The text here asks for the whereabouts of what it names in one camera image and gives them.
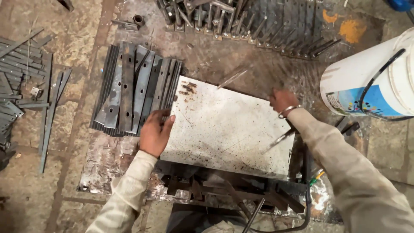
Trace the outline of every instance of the stone floor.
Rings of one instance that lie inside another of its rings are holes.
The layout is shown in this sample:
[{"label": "stone floor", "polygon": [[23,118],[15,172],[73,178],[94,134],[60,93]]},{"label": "stone floor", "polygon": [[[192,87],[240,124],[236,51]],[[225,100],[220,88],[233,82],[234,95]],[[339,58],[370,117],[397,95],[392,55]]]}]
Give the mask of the stone floor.
[{"label": "stone floor", "polygon": [[[44,174],[38,173],[37,154],[41,113],[28,110],[14,125],[12,140],[19,143],[21,156],[12,158],[7,169],[0,172],[0,196],[10,196],[5,209],[0,210],[4,232],[84,232],[108,199],[76,192],[76,186],[93,133],[88,125],[99,91],[95,87],[107,46],[114,41],[116,26],[111,25],[111,19],[120,14],[124,1],[72,2],[75,10],[68,13],[55,0],[0,0],[0,36],[20,39],[36,21],[35,26],[45,28],[40,36],[56,35],[46,46],[54,53],[53,73],[73,69],[56,109]],[[347,7],[385,19],[383,40],[412,26],[405,14],[392,11],[382,1],[350,0]],[[414,207],[414,121],[373,121],[371,131],[368,158],[395,181]],[[167,202],[147,201],[132,232],[165,232],[171,208]],[[281,224],[278,221],[275,225],[280,228]],[[270,216],[259,216],[254,226],[271,230],[274,223]],[[303,232],[343,232],[343,228],[311,222]]]}]

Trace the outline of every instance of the plastic bucket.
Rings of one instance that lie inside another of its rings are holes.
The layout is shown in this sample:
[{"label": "plastic bucket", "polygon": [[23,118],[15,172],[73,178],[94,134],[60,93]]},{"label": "plastic bucket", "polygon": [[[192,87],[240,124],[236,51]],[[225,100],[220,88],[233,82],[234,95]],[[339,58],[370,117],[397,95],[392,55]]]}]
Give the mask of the plastic bucket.
[{"label": "plastic bucket", "polygon": [[375,73],[402,48],[406,52],[373,83],[364,98],[363,108],[382,116],[414,116],[414,27],[326,68],[320,81],[326,106],[340,115],[365,115],[359,109],[362,91]]}]

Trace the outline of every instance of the white metal sheet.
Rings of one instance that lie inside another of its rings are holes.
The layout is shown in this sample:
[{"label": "white metal sheet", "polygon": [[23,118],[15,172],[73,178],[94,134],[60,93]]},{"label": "white metal sheet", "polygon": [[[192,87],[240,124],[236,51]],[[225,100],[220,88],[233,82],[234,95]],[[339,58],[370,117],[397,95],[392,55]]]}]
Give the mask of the white metal sheet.
[{"label": "white metal sheet", "polygon": [[171,114],[176,121],[162,160],[284,179],[291,136],[261,152],[290,129],[266,100],[180,76]]}]

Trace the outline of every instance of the long-sleeve shirt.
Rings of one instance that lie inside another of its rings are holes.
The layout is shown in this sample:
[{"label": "long-sleeve shirt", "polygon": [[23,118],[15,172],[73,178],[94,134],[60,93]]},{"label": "long-sleeve shirt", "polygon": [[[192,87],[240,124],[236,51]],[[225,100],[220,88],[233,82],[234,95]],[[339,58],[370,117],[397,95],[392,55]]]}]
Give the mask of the long-sleeve shirt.
[{"label": "long-sleeve shirt", "polygon": [[[305,109],[291,111],[288,119],[326,171],[348,232],[414,232],[414,213],[406,197],[366,157],[346,143],[338,129],[316,120]],[[137,153],[127,172],[113,180],[113,194],[87,233],[131,232],[156,161],[143,151]],[[203,233],[241,230],[223,221]]]}]

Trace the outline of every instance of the hand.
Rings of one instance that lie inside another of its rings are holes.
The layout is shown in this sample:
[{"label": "hand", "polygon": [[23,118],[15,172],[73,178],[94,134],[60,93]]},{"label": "hand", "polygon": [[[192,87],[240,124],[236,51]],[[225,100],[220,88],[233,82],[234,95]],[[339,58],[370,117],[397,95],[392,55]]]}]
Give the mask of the hand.
[{"label": "hand", "polygon": [[153,111],[147,118],[141,129],[140,150],[158,158],[167,146],[173,128],[175,115],[170,116],[165,122],[162,117],[170,115],[169,109]]},{"label": "hand", "polygon": [[[295,94],[289,90],[277,90],[276,88],[272,89],[273,94],[269,96],[270,106],[273,107],[273,110],[278,113],[282,112],[289,106],[299,105],[299,101],[296,98]],[[286,111],[283,113],[284,117],[287,117],[292,110]]]}]

